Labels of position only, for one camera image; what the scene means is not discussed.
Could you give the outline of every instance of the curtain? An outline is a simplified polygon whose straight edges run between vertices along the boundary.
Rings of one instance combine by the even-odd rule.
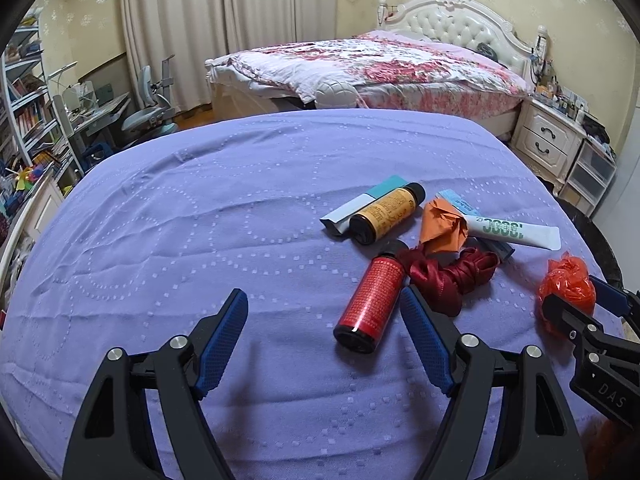
[[[178,110],[211,102],[204,61],[225,54],[335,37],[336,0],[121,0],[131,77],[171,60]]]

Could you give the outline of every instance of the nightstand drawer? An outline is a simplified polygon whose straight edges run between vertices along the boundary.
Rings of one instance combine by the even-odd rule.
[[[574,142],[574,133],[549,120],[548,116],[536,107],[529,109],[525,127],[551,143],[563,153],[567,153]]]
[[[516,148],[536,160],[555,176],[560,175],[566,162],[566,155],[563,152],[526,128],[522,129]]]

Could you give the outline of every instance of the white tube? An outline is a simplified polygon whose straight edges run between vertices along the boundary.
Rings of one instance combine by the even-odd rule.
[[[487,238],[510,244],[538,247],[550,251],[558,251],[562,246],[560,242],[560,229],[546,225],[532,225],[523,222],[512,222],[480,216],[463,215],[469,236],[474,238]]]

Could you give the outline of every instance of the bed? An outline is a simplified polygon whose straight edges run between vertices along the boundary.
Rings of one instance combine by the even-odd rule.
[[[428,197],[450,188],[487,215],[557,225],[562,251],[601,275],[553,197],[472,121],[339,109],[212,124],[108,158],[63,202],[18,280],[0,343],[10,415],[60,473],[105,353],[155,350],[239,287],[248,321],[220,387],[202,403],[236,478],[411,479],[446,398],[429,383],[397,312],[375,354],[336,346],[334,323],[379,247],[330,238],[318,221],[392,174],[420,182]],[[394,232],[410,246],[418,215]],[[559,256],[518,246],[465,297],[456,324],[494,348],[539,345],[585,434],[602,418],[569,390],[570,348],[533,317],[547,261]],[[622,335],[611,314],[597,307],[596,317]],[[496,392],[476,475],[499,403]],[[164,471],[179,478],[158,398],[149,405]]]
[[[533,88],[531,49],[511,23],[473,0],[412,0],[397,7],[380,0],[378,24],[379,30],[356,38],[206,60],[216,118],[316,107],[399,108],[465,117],[509,140],[520,102]],[[538,34],[546,38],[546,28]],[[500,65],[475,53],[480,43],[494,50]],[[438,73],[442,65],[447,76]],[[496,75],[504,81],[488,80]]]

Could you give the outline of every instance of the blue gripper pad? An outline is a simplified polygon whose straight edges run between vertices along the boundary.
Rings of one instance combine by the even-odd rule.
[[[400,292],[398,302],[402,320],[414,342],[427,377],[431,384],[447,395],[454,386],[447,349],[409,287],[406,286]]]
[[[595,276],[589,276],[593,287],[596,289],[596,303],[602,308],[606,308],[614,316],[623,317],[629,313],[629,304],[626,301],[626,294],[621,290],[603,282]]]
[[[195,387],[202,396],[220,384],[248,314],[247,296],[242,290],[236,289],[220,309],[218,316],[222,318],[200,355],[200,375]]]

